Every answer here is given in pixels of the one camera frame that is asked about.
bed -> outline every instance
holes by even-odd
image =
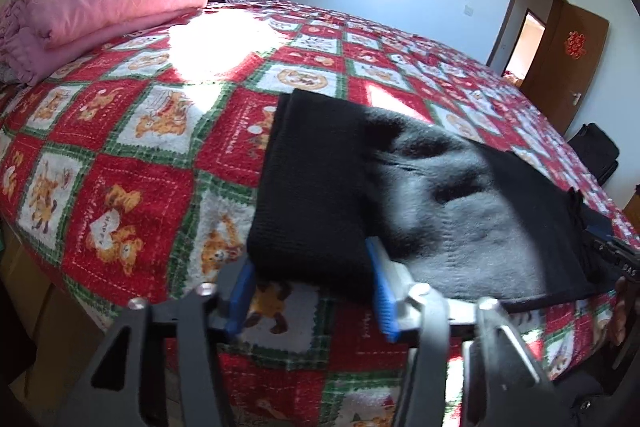
[[[180,298],[242,257],[277,97],[296,88],[511,150],[560,187],[580,188],[640,247],[516,87],[439,42],[287,1],[210,4],[113,39],[35,87],[3,87],[2,219],[102,328],[134,296]],[[514,320],[555,378],[589,356],[613,299]],[[406,360],[369,309],[298,283],[258,290],[241,338],[219,350],[243,425],[389,425]],[[453,341],[447,425],[461,392]]]

door handle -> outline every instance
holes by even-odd
[[[573,105],[578,105],[578,102],[580,102],[580,97],[582,96],[581,92],[572,92],[571,96],[574,97],[574,101],[572,102]]]

screw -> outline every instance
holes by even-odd
[[[424,304],[424,296],[431,291],[431,286],[427,283],[415,283],[409,288],[409,298],[418,304]]]
[[[498,305],[498,299],[487,297],[486,299],[482,299],[482,301],[478,304],[478,307],[481,310],[489,311],[494,309],[494,307],[496,307],[497,305]]]
[[[133,297],[128,303],[127,308],[130,310],[141,310],[146,306],[146,299],[144,297]]]
[[[199,284],[196,288],[196,293],[202,297],[208,297],[216,292],[217,286],[211,282],[204,282]]]

black bag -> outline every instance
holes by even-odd
[[[601,187],[618,168],[620,149],[596,124],[583,125],[569,140],[580,161],[589,169]]]

red paper cut decoration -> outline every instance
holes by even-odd
[[[574,60],[582,57],[587,50],[584,49],[584,34],[578,32],[570,32],[569,38],[564,41],[564,50]]]

